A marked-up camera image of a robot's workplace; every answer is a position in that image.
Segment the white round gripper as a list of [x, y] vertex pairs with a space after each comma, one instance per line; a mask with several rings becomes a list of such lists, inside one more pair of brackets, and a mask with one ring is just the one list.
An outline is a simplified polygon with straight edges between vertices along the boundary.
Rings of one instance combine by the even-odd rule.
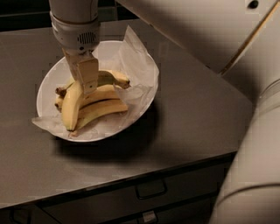
[[98, 18], [82, 23], [66, 22], [50, 12], [54, 37], [61, 45], [70, 72], [88, 95], [97, 89], [99, 62], [96, 58], [83, 59], [83, 54], [93, 51], [100, 43]]

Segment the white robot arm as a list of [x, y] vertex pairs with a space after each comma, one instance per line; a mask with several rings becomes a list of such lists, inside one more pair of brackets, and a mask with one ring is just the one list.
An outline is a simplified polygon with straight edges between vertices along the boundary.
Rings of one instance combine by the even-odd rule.
[[280, 224], [278, 16], [224, 77], [131, 25], [160, 67], [156, 101], [119, 135], [60, 144], [85, 161], [120, 158], [124, 171], [52, 214], [61, 224]]

